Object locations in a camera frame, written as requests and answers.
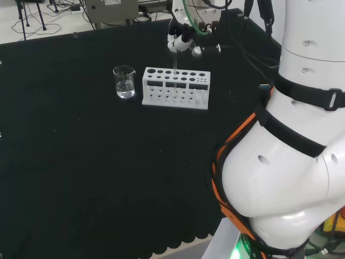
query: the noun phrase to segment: clear liquid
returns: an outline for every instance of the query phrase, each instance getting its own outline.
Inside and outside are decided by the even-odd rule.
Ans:
[[[124,80],[116,85],[116,92],[121,98],[130,98],[134,95],[134,84],[129,80]]]

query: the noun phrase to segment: black strap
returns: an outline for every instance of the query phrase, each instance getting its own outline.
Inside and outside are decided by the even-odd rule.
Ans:
[[[285,144],[305,155],[315,158],[326,148],[285,126],[261,105],[255,108],[254,113],[262,127]]]
[[[302,245],[300,245],[299,247],[296,247],[296,248],[278,249],[278,248],[269,247],[266,244],[261,244],[258,241],[254,241],[249,236],[247,236],[247,239],[248,239],[249,243],[252,244],[252,247],[257,249],[254,251],[261,251],[266,255],[282,255],[282,256],[285,256],[287,258],[290,258],[290,257],[298,254],[302,250],[305,250],[305,247],[309,241],[309,239],[307,239]]]
[[[291,82],[281,76],[275,80],[275,88],[282,94],[302,103],[311,104],[326,111],[345,107],[345,93],[341,89],[322,90]]]

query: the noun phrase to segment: table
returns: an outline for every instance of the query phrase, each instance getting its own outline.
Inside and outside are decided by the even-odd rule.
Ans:
[[[0,45],[3,258],[146,259],[215,232],[213,151],[266,82],[236,49],[183,53],[179,69],[211,71],[208,111],[142,106],[145,67],[173,66],[168,23]],[[252,53],[279,55],[252,23],[246,39]],[[229,42],[223,20],[211,42]],[[128,100],[113,82],[120,64],[137,71]]]

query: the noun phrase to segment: green cable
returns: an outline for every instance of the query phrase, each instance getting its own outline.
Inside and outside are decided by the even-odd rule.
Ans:
[[[207,32],[202,32],[201,30],[199,30],[199,28],[194,24],[193,22],[193,19],[191,18],[190,14],[189,14],[189,11],[188,11],[188,8],[187,8],[187,5],[185,3],[185,0],[182,0],[183,2],[183,7],[184,7],[184,11],[188,17],[188,20],[190,22],[190,24],[193,26],[193,28],[196,30],[197,34],[199,35],[207,35],[208,33]]]

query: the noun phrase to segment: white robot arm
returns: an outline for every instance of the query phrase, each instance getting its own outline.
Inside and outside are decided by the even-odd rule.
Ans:
[[[220,20],[221,10],[208,6],[202,0],[185,0],[184,4],[187,10],[176,8],[176,1],[172,4],[173,18],[168,32],[168,48],[172,52],[195,48],[195,34],[211,34]]]
[[[201,0],[192,1],[187,4],[194,20],[201,22],[201,31],[212,29],[220,12],[214,9],[219,17],[208,17],[213,9]],[[270,1],[258,2],[260,6]],[[193,27],[184,10],[174,13],[178,23]],[[274,17],[264,20],[267,31]],[[218,188],[225,195],[223,201],[246,216],[255,236],[276,251],[303,247],[322,222],[345,206],[343,24],[344,0],[286,0],[277,89],[266,109],[253,115],[259,121],[221,166]],[[191,37],[186,41],[183,33],[177,37],[173,33],[168,42],[172,51],[184,51]],[[267,120],[278,125],[272,128]],[[304,256],[292,253],[283,258]]]

